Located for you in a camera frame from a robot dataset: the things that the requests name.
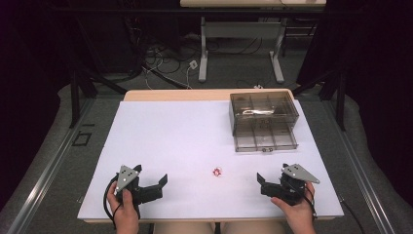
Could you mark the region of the white item in cabinet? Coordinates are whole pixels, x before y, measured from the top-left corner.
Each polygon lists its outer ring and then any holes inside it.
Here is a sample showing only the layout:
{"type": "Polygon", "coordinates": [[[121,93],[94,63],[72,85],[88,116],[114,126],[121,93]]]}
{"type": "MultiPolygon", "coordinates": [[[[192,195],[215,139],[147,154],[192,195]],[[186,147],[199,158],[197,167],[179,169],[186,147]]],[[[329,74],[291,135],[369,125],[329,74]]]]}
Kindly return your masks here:
{"type": "Polygon", "coordinates": [[[249,109],[244,110],[242,115],[273,115],[275,110],[257,110],[257,109],[249,109]]]}

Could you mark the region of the black metal stand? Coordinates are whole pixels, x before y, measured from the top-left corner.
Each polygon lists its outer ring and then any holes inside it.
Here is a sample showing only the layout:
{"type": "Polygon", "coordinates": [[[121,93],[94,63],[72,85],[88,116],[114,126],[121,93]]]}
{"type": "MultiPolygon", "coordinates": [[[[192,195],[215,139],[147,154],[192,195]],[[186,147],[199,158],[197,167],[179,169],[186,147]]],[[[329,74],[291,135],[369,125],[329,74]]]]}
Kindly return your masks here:
{"type": "Polygon", "coordinates": [[[346,73],[346,69],[328,70],[292,91],[292,93],[297,96],[314,87],[315,84],[322,82],[323,85],[319,91],[319,99],[331,100],[333,95],[336,95],[335,121],[341,131],[345,131],[344,106],[346,96],[346,73]]]}
{"type": "Polygon", "coordinates": [[[91,71],[81,62],[74,62],[69,66],[70,71],[70,92],[71,92],[71,124],[70,127],[74,128],[81,117],[80,95],[79,91],[82,91],[86,98],[95,98],[97,95],[97,89],[94,86],[94,81],[103,84],[111,90],[124,95],[127,90],[118,86],[117,84],[104,78],[102,75],[91,71]]]}

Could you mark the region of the aluminium floor rail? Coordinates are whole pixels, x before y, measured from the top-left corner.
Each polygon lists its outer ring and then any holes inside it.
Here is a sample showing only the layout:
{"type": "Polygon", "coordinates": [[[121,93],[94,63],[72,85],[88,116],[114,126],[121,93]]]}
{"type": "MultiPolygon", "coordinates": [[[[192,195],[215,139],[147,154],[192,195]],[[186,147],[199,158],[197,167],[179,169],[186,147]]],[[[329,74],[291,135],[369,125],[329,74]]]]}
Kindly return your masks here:
{"type": "Polygon", "coordinates": [[[47,194],[72,141],[78,134],[81,122],[94,104],[94,98],[86,98],[80,107],[79,120],[70,127],[69,100],[61,103],[55,121],[22,181],[0,213],[4,221],[0,234],[23,234],[47,194]]]}
{"type": "Polygon", "coordinates": [[[357,153],[351,145],[350,139],[345,131],[337,124],[335,119],[335,109],[329,101],[323,101],[322,105],[327,112],[328,118],[333,123],[336,132],[338,133],[344,147],[346,149],[347,161],[357,181],[358,188],[363,196],[363,199],[372,214],[372,217],[378,227],[380,234],[395,234],[394,228],[389,221],[389,218],[384,211],[384,207],[380,202],[372,183],[367,177],[367,173],[362,167],[361,162],[357,157],[357,153]]]}

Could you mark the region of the person's right hand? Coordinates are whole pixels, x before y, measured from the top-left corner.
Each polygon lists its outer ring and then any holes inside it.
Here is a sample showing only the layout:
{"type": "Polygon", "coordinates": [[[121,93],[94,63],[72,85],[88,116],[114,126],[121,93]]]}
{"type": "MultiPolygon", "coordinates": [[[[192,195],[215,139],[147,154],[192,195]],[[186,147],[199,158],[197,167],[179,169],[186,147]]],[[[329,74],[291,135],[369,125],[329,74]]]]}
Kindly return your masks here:
{"type": "Polygon", "coordinates": [[[307,182],[305,191],[306,199],[303,199],[295,206],[289,206],[277,197],[271,199],[271,202],[283,211],[287,223],[294,234],[316,234],[311,206],[311,203],[314,201],[314,195],[314,186],[310,182],[307,182]]]}

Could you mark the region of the white desk with grey legs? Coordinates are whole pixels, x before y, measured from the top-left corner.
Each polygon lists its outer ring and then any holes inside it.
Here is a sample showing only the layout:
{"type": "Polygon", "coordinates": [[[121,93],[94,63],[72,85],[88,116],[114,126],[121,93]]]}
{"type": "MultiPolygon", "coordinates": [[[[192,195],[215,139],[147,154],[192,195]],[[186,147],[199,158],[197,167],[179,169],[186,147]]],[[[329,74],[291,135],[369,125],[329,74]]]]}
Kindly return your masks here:
{"type": "MultiPolygon", "coordinates": [[[[180,6],[189,10],[315,10],[321,12],[326,0],[180,0],[180,6]]],[[[274,39],[275,48],[270,52],[276,81],[284,82],[279,55],[289,17],[276,17],[276,21],[241,21],[240,19],[220,19],[210,21],[201,17],[201,61],[199,81],[207,79],[207,38],[262,38],[274,39]]]]}

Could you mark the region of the clear grey drawer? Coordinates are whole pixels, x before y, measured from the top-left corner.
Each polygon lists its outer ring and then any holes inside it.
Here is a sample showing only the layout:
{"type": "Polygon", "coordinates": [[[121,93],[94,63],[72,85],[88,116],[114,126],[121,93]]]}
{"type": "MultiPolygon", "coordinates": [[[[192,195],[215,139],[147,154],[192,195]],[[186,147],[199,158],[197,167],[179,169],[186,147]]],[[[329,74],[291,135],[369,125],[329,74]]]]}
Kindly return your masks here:
{"type": "Polygon", "coordinates": [[[237,152],[292,150],[298,147],[293,128],[287,124],[246,124],[233,131],[237,152]]]}

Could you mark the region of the person's left hand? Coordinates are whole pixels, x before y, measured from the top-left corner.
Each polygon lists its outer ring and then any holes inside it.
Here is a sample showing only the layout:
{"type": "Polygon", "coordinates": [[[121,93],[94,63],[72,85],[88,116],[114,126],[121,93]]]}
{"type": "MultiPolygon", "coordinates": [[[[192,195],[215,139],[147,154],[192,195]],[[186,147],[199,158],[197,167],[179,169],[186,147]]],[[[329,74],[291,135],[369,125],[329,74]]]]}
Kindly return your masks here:
{"type": "Polygon", "coordinates": [[[124,190],[123,202],[119,203],[115,196],[117,182],[114,181],[107,192],[107,202],[112,212],[116,226],[116,234],[138,234],[138,214],[133,207],[132,195],[129,190],[124,190]]]}

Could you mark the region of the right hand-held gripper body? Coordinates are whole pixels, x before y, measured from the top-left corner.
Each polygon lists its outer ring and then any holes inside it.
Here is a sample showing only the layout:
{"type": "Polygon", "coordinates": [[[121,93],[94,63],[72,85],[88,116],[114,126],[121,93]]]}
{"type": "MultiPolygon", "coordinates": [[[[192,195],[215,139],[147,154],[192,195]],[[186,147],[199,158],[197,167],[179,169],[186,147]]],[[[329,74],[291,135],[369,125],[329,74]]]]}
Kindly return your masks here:
{"type": "Polygon", "coordinates": [[[319,179],[299,164],[289,165],[282,169],[280,183],[269,182],[268,187],[260,185],[262,195],[277,197],[290,206],[297,205],[305,197],[306,182],[319,183],[319,179]]]}

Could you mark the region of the clear grey drawer cabinet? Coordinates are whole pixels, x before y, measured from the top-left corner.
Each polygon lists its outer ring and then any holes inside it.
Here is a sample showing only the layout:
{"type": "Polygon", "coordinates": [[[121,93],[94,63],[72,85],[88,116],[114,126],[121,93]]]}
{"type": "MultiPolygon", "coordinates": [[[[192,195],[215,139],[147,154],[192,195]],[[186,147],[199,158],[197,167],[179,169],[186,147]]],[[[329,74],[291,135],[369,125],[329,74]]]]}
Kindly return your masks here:
{"type": "Polygon", "coordinates": [[[299,114],[289,92],[230,94],[229,117],[232,132],[246,124],[287,124],[294,128],[299,114]],[[275,110],[273,115],[242,115],[244,110],[275,110]]]}

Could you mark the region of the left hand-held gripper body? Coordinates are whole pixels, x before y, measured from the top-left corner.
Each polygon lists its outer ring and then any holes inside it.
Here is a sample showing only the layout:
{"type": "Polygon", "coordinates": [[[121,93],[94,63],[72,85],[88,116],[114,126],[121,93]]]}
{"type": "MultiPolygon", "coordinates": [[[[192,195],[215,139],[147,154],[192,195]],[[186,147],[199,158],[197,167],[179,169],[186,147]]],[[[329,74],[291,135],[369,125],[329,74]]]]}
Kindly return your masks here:
{"type": "Polygon", "coordinates": [[[139,185],[139,174],[134,169],[122,166],[117,177],[117,187],[115,188],[116,199],[123,202],[124,190],[129,190],[132,195],[132,203],[140,205],[161,199],[163,197],[163,188],[156,189],[154,185],[142,187],[139,185]]]}

